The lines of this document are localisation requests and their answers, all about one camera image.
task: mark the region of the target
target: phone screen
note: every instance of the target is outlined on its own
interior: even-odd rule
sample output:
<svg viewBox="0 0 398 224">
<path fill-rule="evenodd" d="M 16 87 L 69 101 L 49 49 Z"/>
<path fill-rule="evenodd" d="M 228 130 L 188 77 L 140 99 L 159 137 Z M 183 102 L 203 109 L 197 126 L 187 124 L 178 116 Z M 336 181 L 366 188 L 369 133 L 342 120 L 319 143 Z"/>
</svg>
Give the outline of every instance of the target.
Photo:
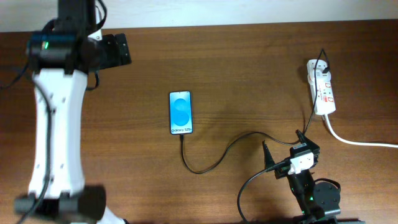
<svg viewBox="0 0 398 224">
<path fill-rule="evenodd" d="M 172 134 L 193 132 L 191 93 L 189 91 L 170 93 L 170 128 Z"/>
</svg>

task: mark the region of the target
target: black cable wire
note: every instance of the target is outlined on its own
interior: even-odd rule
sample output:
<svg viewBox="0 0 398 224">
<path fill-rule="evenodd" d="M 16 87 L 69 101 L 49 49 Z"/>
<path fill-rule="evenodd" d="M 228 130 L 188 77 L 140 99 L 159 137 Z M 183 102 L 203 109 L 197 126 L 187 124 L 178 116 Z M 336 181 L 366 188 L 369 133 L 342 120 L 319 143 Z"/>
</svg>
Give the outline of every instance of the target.
<svg viewBox="0 0 398 224">
<path fill-rule="evenodd" d="M 237 204 L 238 204 L 238 211 L 239 211 L 239 214 L 241 215 L 241 217 L 242 217 L 242 219 L 243 219 L 243 222 L 244 223 L 246 223 L 246 224 L 248 224 L 249 223 L 249 221 L 246 219 L 246 217 L 243 215 L 243 212 L 242 212 L 242 210 L 241 210 L 241 195 L 242 195 L 242 192 L 243 192 L 243 190 L 246 188 L 246 186 L 252 181 L 252 180 L 254 180 L 256 177 L 258 177 L 258 176 L 260 176 L 261 174 L 263 174 L 263 173 L 265 173 L 265 172 L 268 172 L 270 170 L 270 168 L 268 168 L 268 169 L 263 169 L 262 171 L 260 171 L 260 172 L 258 172 L 257 174 L 254 174 L 252 177 L 250 177 L 244 184 L 243 184 L 243 186 L 241 187 L 241 190 L 239 191 L 239 193 L 238 193 L 238 199 L 237 199 Z"/>
<path fill-rule="evenodd" d="M 18 73 L 18 75 L 10 83 L 8 83 L 7 85 L 4 85 L 4 86 L 0 86 L 0 90 L 7 90 L 10 87 L 12 87 L 15 83 L 17 83 L 22 78 L 22 76 L 24 76 L 24 74 L 27 70 L 27 67 L 28 67 L 28 64 L 26 63 L 26 65 L 24 66 L 22 71 L 20 73 Z"/>
<path fill-rule="evenodd" d="M 104 26 L 105 21 L 106 21 L 106 17 L 108 16 L 108 11 L 106 9 L 106 6 L 105 6 L 104 2 L 102 0 L 98 0 L 98 2 L 101 5 L 102 10 L 104 11 L 104 18 L 97 24 L 97 29 L 94 32 L 97 32 L 98 30 L 100 30 Z"/>
<path fill-rule="evenodd" d="M 263 135 L 263 136 L 265 136 L 265 137 L 267 137 L 267 138 L 269 138 L 269 139 L 271 139 L 271 140 L 273 140 L 273 141 L 275 141 L 275 142 L 277 142 L 277 143 L 284 144 L 284 145 L 286 145 L 286 146 L 292 146 L 292 145 L 295 144 L 294 142 L 292 142 L 292 143 L 282 142 L 282 141 L 280 141 L 280 140 L 278 140 L 278 139 L 276 139 L 276 138 L 273 138 L 272 136 L 270 136 L 270 135 L 267 134 L 267 133 L 263 133 L 263 132 L 260 132 L 260 131 L 253 131 L 253 132 L 244 134 L 244 135 L 238 137 L 237 139 L 235 139 L 235 141 L 233 141 L 233 142 L 225 149 L 224 154 L 221 156 L 221 158 L 220 158 L 215 164 L 213 164 L 212 166 L 210 166 L 209 168 L 207 168 L 207 169 L 205 169 L 205 170 L 202 170 L 202 171 L 194 171 L 194 170 L 192 170 L 191 168 L 189 168 L 189 166 L 188 166 L 188 164 L 187 164 L 187 162 L 186 162 L 186 160 L 185 160 L 184 151 L 183 151 L 183 140 L 184 140 L 184 135 L 181 134 L 181 135 L 180 135 L 180 142 L 181 142 L 181 158 L 182 158 L 182 161 L 183 161 L 185 167 L 186 167 L 191 173 L 193 173 L 193 174 L 206 174 L 206 173 L 212 171 L 214 168 L 216 168 L 216 167 L 223 161 L 223 159 L 224 159 L 225 156 L 227 155 L 228 151 L 232 148 L 232 146 L 235 145 L 235 143 L 237 143 L 239 140 L 242 140 L 242 139 L 244 139 L 244 138 L 246 138 L 246 137 L 248 137 L 248 136 L 250 136 L 250 135 L 253 135 L 253 134 L 260 134 L 260 135 Z"/>
<path fill-rule="evenodd" d="M 86 91 L 93 91 L 100 85 L 100 77 L 98 76 L 98 71 L 94 72 L 95 76 L 95 86 L 94 87 L 86 87 Z"/>
<path fill-rule="evenodd" d="M 50 172 L 51 172 L 50 160 L 51 160 L 52 110 L 50 107 L 50 101 L 46 97 L 46 95 L 44 93 L 44 89 L 33 78 L 31 78 L 29 75 L 26 75 L 26 78 L 34 84 L 34 86 L 40 92 L 40 94 L 42 95 L 42 97 L 45 101 L 45 108 L 46 108 L 46 112 L 47 112 L 47 137 L 46 137 L 46 153 L 45 153 L 46 161 L 45 161 L 45 174 L 44 174 L 44 183 L 43 183 L 42 192 L 40 193 L 38 199 L 35 201 L 33 206 L 29 209 L 29 211 L 27 213 L 25 213 L 21 217 L 21 219 L 17 222 L 17 224 L 21 224 L 24 221 L 26 221 L 26 219 L 28 219 L 31 215 L 33 215 L 34 212 L 36 211 L 36 209 L 43 202 L 44 195 L 45 195 L 45 193 L 49 187 L 49 184 L 50 184 Z"/>
<path fill-rule="evenodd" d="M 102 13 L 101 13 L 101 10 L 99 9 L 99 7 L 98 7 L 98 6 L 95 6 L 95 8 L 97 8 L 97 9 L 98 9 L 98 15 L 99 15 L 99 19 L 100 19 L 100 20 L 102 20 Z"/>
<path fill-rule="evenodd" d="M 55 21 L 56 19 L 52 19 L 46 23 L 46 25 L 43 27 L 42 32 L 52 32 L 52 30 L 55 27 Z"/>
</svg>

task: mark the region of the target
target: white power strip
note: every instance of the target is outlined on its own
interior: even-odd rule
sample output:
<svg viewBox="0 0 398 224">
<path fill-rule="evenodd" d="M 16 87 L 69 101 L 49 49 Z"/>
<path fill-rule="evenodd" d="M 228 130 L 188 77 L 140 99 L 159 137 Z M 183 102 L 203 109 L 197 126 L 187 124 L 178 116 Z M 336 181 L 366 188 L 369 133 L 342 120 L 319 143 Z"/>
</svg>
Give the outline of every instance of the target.
<svg viewBox="0 0 398 224">
<path fill-rule="evenodd" d="M 336 110 L 335 97 L 331 90 L 331 73 L 322 73 L 324 69 L 327 68 L 328 64 L 325 61 L 319 60 L 317 64 L 317 69 L 315 68 L 317 60 L 313 59 L 307 63 L 308 70 L 308 82 L 311 87 L 312 103 L 317 98 L 315 103 L 315 114 L 325 115 L 330 114 Z M 317 90 L 318 94 L 315 93 L 315 77 L 314 73 L 317 74 Z"/>
<path fill-rule="evenodd" d="M 307 63 L 307 70 L 308 70 L 308 82 L 311 87 L 311 95 L 312 95 L 312 102 L 315 102 L 314 112 L 317 115 L 322 115 L 323 120 L 326 122 L 326 125 L 331 132 L 331 134 L 337 138 L 338 140 L 347 143 L 353 144 L 357 146 L 381 146 L 381 147 L 394 147 L 398 148 L 398 145 L 394 144 L 385 144 L 385 143 L 370 143 L 370 142 L 353 142 L 345 140 L 339 137 L 331 128 L 331 124 L 329 121 L 328 114 L 333 113 L 336 111 L 335 105 L 335 97 L 333 96 L 333 92 L 331 90 L 331 73 L 330 71 L 323 73 L 323 71 L 328 67 L 328 64 L 323 60 L 309 60 Z M 317 87 L 315 88 L 315 76 L 317 78 Z"/>
</svg>

